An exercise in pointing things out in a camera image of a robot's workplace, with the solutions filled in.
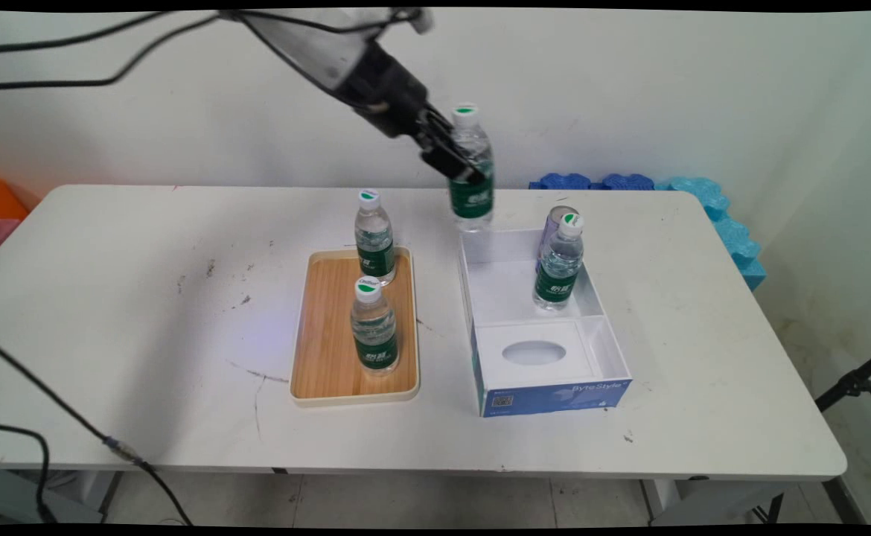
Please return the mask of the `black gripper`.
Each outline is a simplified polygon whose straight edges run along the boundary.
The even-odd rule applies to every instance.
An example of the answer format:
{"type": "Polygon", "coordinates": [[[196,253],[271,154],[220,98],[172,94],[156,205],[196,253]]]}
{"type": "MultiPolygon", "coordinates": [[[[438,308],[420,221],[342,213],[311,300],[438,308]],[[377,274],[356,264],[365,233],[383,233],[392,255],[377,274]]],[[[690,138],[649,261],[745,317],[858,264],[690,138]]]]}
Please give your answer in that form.
{"type": "Polygon", "coordinates": [[[425,85],[377,41],[364,43],[333,94],[389,138],[422,135],[421,159],[446,179],[470,185],[486,181],[485,173],[456,149],[453,126],[430,104],[425,85]]]}

